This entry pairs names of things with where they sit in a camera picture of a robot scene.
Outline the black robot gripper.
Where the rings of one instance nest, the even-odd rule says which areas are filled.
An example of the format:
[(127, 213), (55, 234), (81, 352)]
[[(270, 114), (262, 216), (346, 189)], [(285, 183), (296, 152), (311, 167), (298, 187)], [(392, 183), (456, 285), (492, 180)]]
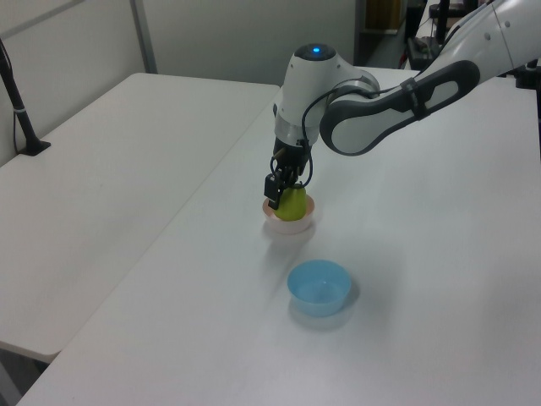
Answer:
[(268, 199), (268, 207), (277, 210), (280, 205), (283, 185), (285, 188), (296, 187), (299, 178), (309, 165), (309, 175), (300, 185), (309, 185), (314, 172), (312, 146), (306, 138), (296, 140), (289, 145), (275, 138), (273, 155), (270, 159), (271, 173), (265, 177), (264, 196)]

